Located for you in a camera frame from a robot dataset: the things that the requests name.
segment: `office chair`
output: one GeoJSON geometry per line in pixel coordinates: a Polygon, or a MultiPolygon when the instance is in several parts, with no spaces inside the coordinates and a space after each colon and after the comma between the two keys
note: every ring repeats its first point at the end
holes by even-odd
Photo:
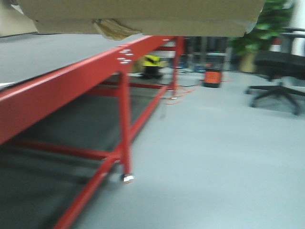
{"type": "MultiPolygon", "coordinates": [[[[283,76],[292,76],[297,79],[305,80],[305,57],[291,54],[292,44],[295,38],[305,38],[305,34],[293,33],[294,31],[305,31],[299,28],[284,28],[287,32],[281,34],[281,51],[260,51],[255,59],[259,72],[268,76],[268,80],[272,81],[275,78],[283,76]]],[[[299,115],[301,108],[298,102],[291,96],[304,96],[305,93],[283,86],[280,82],[274,86],[249,86],[246,90],[247,94],[251,94],[252,89],[264,90],[261,94],[252,99],[250,106],[257,107],[257,102],[265,97],[275,95],[276,97],[283,96],[293,106],[293,114],[299,115]]]]}

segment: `plant pot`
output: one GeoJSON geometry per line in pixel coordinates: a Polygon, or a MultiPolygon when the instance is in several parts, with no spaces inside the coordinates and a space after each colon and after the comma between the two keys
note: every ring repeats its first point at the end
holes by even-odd
{"type": "Polygon", "coordinates": [[[242,56],[240,63],[239,63],[239,70],[244,73],[254,73],[256,70],[254,62],[254,57],[256,53],[248,52],[242,56]]]}

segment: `chair wheel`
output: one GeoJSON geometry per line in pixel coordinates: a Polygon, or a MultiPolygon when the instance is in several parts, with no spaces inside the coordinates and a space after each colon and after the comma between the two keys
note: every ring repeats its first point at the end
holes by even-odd
{"type": "Polygon", "coordinates": [[[300,115],[300,110],[299,110],[299,109],[295,109],[295,110],[293,111],[293,114],[294,114],[294,115],[300,115]]]}
{"type": "Polygon", "coordinates": [[[250,89],[245,90],[245,94],[252,94],[252,91],[250,89]]]}
{"type": "Polygon", "coordinates": [[[250,103],[250,107],[257,107],[256,102],[250,103]]]}

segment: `chair base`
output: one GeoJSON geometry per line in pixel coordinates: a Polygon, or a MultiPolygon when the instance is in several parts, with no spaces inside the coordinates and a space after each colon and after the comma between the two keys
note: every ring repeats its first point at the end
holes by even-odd
{"type": "Polygon", "coordinates": [[[283,83],[279,83],[278,85],[275,86],[249,86],[248,89],[246,90],[246,93],[250,94],[251,89],[266,91],[253,98],[252,102],[250,103],[251,107],[256,107],[256,103],[258,100],[275,95],[277,97],[283,96],[294,106],[293,114],[299,115],[301,112],[301,107],[299,103],[291,95],[294,94],[305,97],[304,92],[284,87],[283,83]]]}

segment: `black mat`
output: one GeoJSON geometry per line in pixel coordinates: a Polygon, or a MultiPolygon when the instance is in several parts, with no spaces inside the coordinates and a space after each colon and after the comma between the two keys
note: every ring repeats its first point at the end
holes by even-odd
{"type": "Polygon", "coordinates": [[[112,41],[95,34],[23,34],[0,38],[0,88],[87,59],[142,37],[112,41]]]}

